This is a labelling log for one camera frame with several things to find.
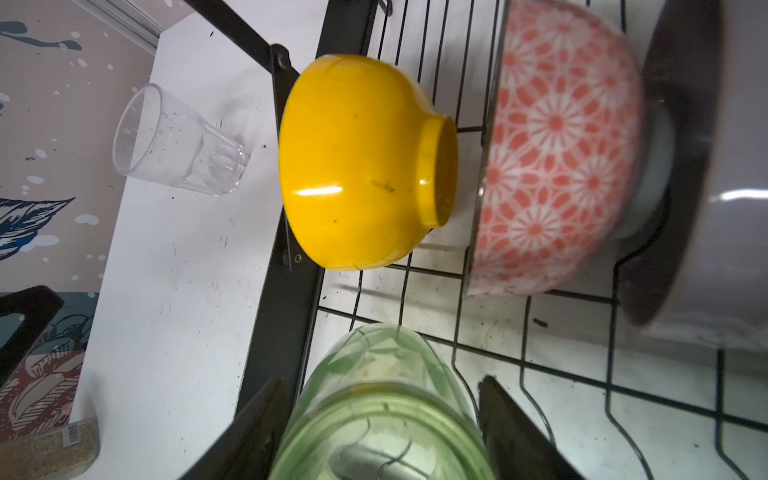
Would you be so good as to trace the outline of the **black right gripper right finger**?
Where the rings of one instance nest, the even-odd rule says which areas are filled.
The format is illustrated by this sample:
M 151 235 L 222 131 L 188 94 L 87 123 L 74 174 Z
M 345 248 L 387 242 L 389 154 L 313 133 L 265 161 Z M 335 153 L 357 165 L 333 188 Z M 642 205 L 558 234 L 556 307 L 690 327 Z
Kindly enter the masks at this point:
M 493 377 L 479 383 L 478 422 L 499 479 L 583 479 Z

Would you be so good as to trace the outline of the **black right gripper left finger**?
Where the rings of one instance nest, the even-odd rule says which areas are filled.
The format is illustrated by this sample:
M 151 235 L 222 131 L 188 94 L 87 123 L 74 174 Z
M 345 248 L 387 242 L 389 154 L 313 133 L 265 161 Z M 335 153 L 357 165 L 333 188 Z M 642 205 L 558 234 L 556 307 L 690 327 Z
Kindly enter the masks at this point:
M 267 479 L 287 423 L 284 382 L 271 378 L 182 479 Z

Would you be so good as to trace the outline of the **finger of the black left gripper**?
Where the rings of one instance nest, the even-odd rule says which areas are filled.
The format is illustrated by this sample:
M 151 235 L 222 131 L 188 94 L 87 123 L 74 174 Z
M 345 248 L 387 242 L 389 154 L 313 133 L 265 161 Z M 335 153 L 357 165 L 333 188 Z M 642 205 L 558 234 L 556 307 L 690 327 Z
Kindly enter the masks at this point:
M 13 374 L 18 364 L 31 351 L 64 300 L 49 287 L 38 285 L 1 297 L 1 316 L 23 315 L 24 319 L 10 338 L 1 345 L 1 385 Z

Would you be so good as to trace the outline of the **green glass tumbler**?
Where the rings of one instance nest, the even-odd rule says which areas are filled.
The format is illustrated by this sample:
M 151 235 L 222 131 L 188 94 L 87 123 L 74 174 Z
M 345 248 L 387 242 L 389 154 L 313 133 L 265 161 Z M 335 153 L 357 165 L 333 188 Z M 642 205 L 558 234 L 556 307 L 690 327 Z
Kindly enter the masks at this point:
M 273 479 L 494 479 L 474 410 L 416 332 L 355 329 L 305 384 Z

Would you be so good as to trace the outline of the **clear glass tumbler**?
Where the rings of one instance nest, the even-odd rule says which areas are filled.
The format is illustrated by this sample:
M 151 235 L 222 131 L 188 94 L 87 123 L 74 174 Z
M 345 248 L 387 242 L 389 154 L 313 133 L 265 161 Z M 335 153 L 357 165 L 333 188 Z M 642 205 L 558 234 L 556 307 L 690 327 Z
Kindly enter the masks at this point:
M 237 187 L 248 161 L 239 142 L 152 83 L 129 101 L 112 145 L 121 175 L 215 196 Z

